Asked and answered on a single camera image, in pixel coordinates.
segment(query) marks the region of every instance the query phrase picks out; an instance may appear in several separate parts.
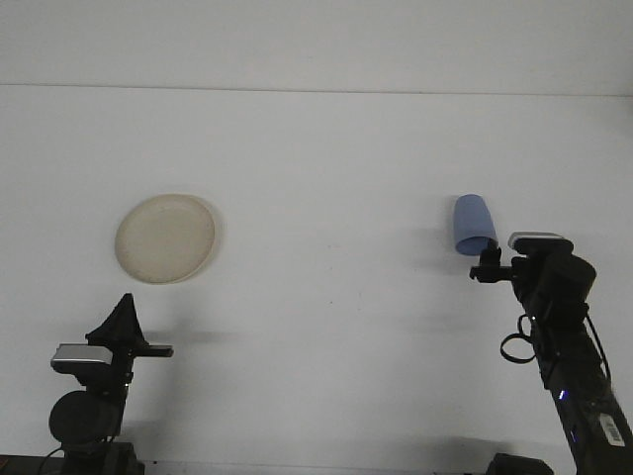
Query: white wall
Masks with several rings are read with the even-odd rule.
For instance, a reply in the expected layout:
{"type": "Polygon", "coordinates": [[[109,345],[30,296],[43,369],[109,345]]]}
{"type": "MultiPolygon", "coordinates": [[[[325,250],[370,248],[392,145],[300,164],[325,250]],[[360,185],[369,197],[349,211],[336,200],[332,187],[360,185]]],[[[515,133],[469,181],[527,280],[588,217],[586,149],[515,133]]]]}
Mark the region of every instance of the white wall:
{"type": "Polygon", "coordinates": [[[145,459],[483,470],[497,450],[571,456],[535,365],[498,355],[519,306],[468,279],[456,195],[502,239],[559,232],[633,408],[627,99],[0,87],[3,452],[45,453],[53,373],[132,291],[149,339],[124,437],[145,459]],[[113,252],[140,200],[188,192],[222,214],[216,260],[133,281],[113,252]]]}
{"type": "Polygon", "coordinates": [[[21,0],[0,82],[633,94],[629,0],[21,0]]]}

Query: white plate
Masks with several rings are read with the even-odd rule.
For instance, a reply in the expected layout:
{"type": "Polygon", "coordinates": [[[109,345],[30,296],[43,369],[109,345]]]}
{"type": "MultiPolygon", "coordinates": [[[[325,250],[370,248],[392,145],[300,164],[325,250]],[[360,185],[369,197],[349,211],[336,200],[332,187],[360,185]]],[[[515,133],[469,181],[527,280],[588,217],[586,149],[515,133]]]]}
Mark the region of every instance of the white plate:
{"type": "Polygon", "coordinates": [[[151,284],[191,277],[211,255],[216,225],[204,203],[189,195],[160,195],[121,222],[115,253],[132,277],[151,284]]]}

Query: table surface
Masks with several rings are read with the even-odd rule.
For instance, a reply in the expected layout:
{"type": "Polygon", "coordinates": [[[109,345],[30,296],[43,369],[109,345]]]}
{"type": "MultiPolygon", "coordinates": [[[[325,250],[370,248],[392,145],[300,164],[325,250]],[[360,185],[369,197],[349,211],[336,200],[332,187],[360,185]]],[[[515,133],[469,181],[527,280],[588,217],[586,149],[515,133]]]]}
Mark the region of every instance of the table surface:
{"type": "Polygon", "coordinates": [[[136,362],[122,438],[141,459],[463,472],[505,451],[572,473],[536,366],[498,354],[520,308],[468,278],[450,216],[479,193],[501,242],[576,244],[630,414],[632,112],[625,98],[0,87],[0,446],[49,451],[50,408],[79,387],[49,359],[133,292],[146,338],[175,349],[136,362]],[[114,235],[170,192],[213,205],[220,246],[190,280],[141,284],[114,235]]]}

